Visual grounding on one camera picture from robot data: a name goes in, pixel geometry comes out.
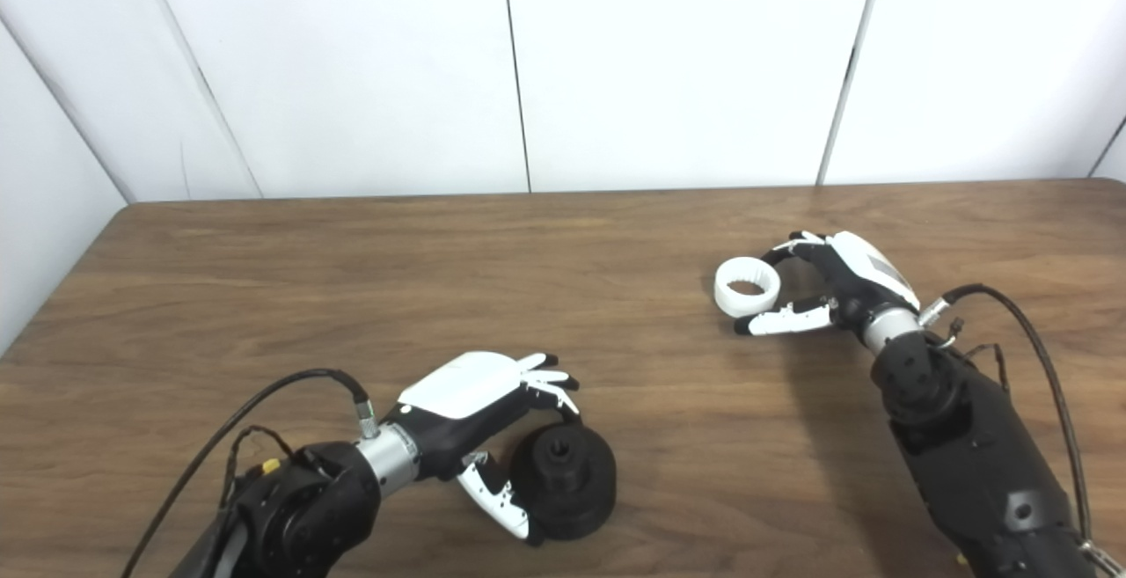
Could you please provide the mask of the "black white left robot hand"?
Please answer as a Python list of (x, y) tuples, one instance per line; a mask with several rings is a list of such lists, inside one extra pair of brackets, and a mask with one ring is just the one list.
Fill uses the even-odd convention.
[(513, 537), (542, 545), (542, 526), (482, 445), (531, 410), (581, 421), (570, 395), (579, 383), (556, 366), (558, 357), (544, 353), (515, 359), (467, 352), (406, 386), (378, 423), (377, 437), (361, 441), (382, 498), (423, 480), (455, 480)]

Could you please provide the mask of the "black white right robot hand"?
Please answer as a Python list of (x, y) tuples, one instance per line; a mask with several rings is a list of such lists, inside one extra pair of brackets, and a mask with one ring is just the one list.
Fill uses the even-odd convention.
[(863, 237), (841, 230), (832, 235), (796, 230), (761, 261), (776, 267), (801, 259), (826, 281), (828, 293), (735, 319), (741, 336), (805, 334), (828, 328), (852, 331), (876, 347), (901, 334), (920, 334), (918, 297), (896, 266)]

